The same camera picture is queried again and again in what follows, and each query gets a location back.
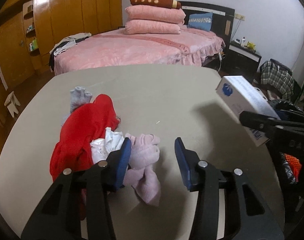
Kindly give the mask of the black lined trash bin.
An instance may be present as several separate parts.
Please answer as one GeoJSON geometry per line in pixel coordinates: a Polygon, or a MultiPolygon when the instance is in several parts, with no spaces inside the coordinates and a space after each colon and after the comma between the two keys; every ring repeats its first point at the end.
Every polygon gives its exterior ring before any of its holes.
{"type": "Polygon", "coordinates": [[[304,225],[304,112],[287,100],[269,102],[281,121],[273,124],[267,148],[285,206],[285,231],[304,225]]]}

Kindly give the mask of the pink sock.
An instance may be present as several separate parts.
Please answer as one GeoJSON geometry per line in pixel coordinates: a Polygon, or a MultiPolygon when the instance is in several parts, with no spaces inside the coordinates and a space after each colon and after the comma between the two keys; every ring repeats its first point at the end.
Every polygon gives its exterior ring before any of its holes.
{"type": "Polygon", "coordinates": [[[153,165],[160,157],[158,147],[160,139],[153,134],[141,134],[135,137],[127,133],[125,136],[131,140],[131,156],[123,185],[132,187],[145,204],[158,206],[161,184],[153,170],[153,165]]]}

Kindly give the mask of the lower pink pillow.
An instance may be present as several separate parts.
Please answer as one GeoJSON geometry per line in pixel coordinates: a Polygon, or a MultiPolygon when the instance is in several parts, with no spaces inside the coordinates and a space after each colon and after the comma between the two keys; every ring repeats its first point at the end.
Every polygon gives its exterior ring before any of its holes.
{"type": "Polygon", "coordinates": [[[125,34],[180,34],[180,26],[173,23],[151,21],[151,20],[130,20],[125,24],[125,34]]]}

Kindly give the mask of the clothes pile on bed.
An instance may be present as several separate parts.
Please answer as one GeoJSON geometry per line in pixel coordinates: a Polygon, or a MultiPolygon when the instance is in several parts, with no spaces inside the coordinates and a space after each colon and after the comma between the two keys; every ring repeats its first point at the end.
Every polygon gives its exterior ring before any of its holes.
{"type": "Polygon", "coordinates": [[[54,71],[55,66],[55,57],[57,55],[60,55],[61,53],[65,52],[66,50],[76,46],[81,41],[91,37],[91,33],[78,33],[74,35],[70,35],[68,37],[63,38],[59,43],[57,43],[53,49],[49,52],[50,58],[49,58],[49,67],[51,68],[51,71],[54,71]]]}

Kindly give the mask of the upper pink pillow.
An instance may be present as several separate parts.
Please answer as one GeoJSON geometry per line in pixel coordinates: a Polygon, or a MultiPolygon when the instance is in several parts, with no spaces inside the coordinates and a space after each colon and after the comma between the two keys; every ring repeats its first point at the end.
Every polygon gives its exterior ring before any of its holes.
{"type": "Polygon", "coordinates": [[[150,5],[132,5],[125,8],[130,20],[152,20],[182,24],[186,14],[182,9],[167,9],[150,5]]]}

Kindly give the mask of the wooden wardrobe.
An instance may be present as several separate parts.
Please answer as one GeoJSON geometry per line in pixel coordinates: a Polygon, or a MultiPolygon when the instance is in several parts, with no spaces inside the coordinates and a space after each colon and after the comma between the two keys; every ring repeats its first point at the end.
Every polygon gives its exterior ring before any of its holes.
{"type": "Polygon", "coordinates": [[[0,72],[9,89],[45,72],[64,37],[122,25],[122,0],[7,0],[0,10],[0,72]]]}

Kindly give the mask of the small white wooden stool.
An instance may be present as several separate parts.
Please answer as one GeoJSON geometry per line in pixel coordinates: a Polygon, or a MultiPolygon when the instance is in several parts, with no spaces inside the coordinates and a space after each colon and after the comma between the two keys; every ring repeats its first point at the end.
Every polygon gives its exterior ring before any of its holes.
{"type": "Polygon", "coordinates": [[[7,107],[10,115],[14,118],[15,114],[18,114],[19,111],[17,109],[17,106],[20,106],[21,103],[16,98],[14,91],[12,91],[6,98],[4,102],[4,106],[7,107]]]}

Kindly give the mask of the white cloth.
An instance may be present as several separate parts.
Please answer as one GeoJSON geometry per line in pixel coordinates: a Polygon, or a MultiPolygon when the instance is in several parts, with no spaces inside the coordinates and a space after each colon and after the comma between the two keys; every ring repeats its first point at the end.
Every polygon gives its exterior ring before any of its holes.
{"type": "Polygon", "coordinates": [[[93,163],[106,160],[111,152],[121,149],[123,142],[122,132],[114,132],[110,127],[107,127],[104,138],[93,140],[90,143],[93,163]]]}

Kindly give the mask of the yellow plush toy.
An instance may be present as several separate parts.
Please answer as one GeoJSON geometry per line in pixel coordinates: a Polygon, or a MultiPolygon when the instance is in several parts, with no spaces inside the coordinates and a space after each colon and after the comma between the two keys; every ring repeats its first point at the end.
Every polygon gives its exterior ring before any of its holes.
{"type": "Polygon", "coordinates": [[[249,49],[249,50],[252,50],[252,51],[255,51],[256,50],[256,45],[252,42],[247,42],[247,45],[246,47],[249,49]]]}

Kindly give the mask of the orange foam mesh sheet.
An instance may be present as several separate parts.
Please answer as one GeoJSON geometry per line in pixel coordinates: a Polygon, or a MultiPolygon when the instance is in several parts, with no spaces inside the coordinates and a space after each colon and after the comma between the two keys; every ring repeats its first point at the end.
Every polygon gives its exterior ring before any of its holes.
{"type": "Polygon", "coordinates": [[[302,165],[300,164],[299,159],[297,159],[296,157],[294,157],[292,155],[289,155],[289,154],[285,154],[285,159],[290,166],[290,169],[291,169],[292,174],[295,178],[295,181],[298,182],[299,173],[300,173],[300,170],[301,170],[301,167],[302,167],[302,165]]]}

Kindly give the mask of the white blue cardboard box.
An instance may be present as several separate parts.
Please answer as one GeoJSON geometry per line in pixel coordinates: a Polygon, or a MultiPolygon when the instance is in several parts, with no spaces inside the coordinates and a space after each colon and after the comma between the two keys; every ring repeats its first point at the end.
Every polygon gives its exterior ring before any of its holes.
{"type": "Polygon", "coordinates": [[[280,120],[263,93],[241,75],[222,77],[216,92],[236,117],[248,111],[280,120]]]}

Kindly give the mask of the brown dotted bolster pillow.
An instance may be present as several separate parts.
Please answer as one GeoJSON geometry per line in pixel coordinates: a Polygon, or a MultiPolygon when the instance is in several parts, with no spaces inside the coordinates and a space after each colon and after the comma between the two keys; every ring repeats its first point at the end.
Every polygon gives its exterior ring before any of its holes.
{"type": "Polygon", "coordinates": [[[167,9],[181,9],[181,3],[177,0],[130,0],[131,5],[149,5],[167,9]]]}

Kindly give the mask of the red knit garment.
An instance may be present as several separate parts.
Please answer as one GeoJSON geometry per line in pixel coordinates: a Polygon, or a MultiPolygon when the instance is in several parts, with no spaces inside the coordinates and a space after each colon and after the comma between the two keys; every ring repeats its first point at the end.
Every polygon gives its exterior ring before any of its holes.
{"type": "Polygon", "coordinates": [[[49,164],[52,179],[56,180],[66,168],[73,172],[88,170],[93,165],[90,143],[104,138],[106,128],[114,131],[119,123],[112,99],[106,94],[77,108],[63,124],[52,153],[49,164]]]}

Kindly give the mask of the plaid cloth covered chair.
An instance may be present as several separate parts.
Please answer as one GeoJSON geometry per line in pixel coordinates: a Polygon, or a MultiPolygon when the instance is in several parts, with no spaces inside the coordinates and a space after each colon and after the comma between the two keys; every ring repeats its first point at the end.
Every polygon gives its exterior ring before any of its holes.
{"type": "Polygon", "coordinates": [[[269,88],[274,88],[280,97],[294,102],[300,92],[301,87],[293,77],[292,71],[279,61],[270,59],[260,66],[260,84],[269,88]]]}

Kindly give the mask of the black white nightstand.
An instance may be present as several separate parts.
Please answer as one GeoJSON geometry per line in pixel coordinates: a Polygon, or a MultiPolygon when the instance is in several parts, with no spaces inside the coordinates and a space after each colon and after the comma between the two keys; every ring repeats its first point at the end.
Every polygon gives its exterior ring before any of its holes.
{"type": "Polygon", "coordinates": [[[262,56],[253,52],[235,41],[231,41],[225,51],[225,58],[221,66],[221,72],[228,75],[241,75],[252,83],[259,68],[262,56]]]}

